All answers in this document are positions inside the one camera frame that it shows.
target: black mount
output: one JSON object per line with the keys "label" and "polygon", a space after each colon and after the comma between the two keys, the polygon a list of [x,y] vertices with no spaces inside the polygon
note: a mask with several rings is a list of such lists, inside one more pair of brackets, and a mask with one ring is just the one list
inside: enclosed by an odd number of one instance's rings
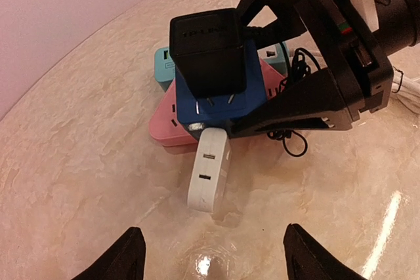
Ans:
{"label": "black mount", "polygon": [[[238,11],[244,25],[263,7],[261,0],[241,0]],[[348,130],[360,112],[387,106],[392,66],[350,0],[300,0],[294,6],[269,7],[278,19],[255,38],[257,47],[308,30],[327,68],[296,82],[238,121],[232,127],[235,136],[284,129]]]}

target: marble floor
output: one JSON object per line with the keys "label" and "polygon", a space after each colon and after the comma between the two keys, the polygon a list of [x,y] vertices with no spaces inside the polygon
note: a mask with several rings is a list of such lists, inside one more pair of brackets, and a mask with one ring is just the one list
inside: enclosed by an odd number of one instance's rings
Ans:
{"label": "marble floor", "polygon": [[[166,150],[148,134],[163,96],[153,55],[172,17],[238,1],[144,0],[0,122],[0,279],[71,279],[129,226],[146,238],[148,280],[285,279],[291,222],[368,279],[420,279],[419,118],[394,100],[348,132],[305,132],[300,159],[264,136],[232,141],[221,212],[187,209],[195,147]],[[417,77],[419,54],[391,59]]]}

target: pink wall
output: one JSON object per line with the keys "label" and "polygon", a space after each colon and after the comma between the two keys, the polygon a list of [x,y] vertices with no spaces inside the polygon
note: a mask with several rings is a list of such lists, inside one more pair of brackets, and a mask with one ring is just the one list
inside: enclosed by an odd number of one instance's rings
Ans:
{"label": "pink wall", "polygon": [[55,63],[140,0],[0,0],[0,119]]}

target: usb port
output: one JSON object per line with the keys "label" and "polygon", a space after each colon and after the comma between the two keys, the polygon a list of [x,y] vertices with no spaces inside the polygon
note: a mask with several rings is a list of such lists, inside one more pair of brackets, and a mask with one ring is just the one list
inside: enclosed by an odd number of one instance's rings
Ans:
{"label": "usb port", "polygon": [[204,179],[204,180],[211,180],[211,176],[208,176],[208,175],[199,175],[198,177],[200,177],[200,178],[202,178],[202,179]]}
{"label": "usb port", "polygon": [[205,157],[206,159],[216,159],[216,155],[213,154],[203,154],[203,157]]}

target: white power strip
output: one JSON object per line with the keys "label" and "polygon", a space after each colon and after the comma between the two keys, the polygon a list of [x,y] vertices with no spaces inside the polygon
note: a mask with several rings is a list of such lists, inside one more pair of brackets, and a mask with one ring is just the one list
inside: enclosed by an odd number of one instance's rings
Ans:
{"label": "white power strip", "polygon": [[203,212],[215,212],[220,207],[230,150],[225,130],[207,128],[202,132],[188,190],[188,207]]}

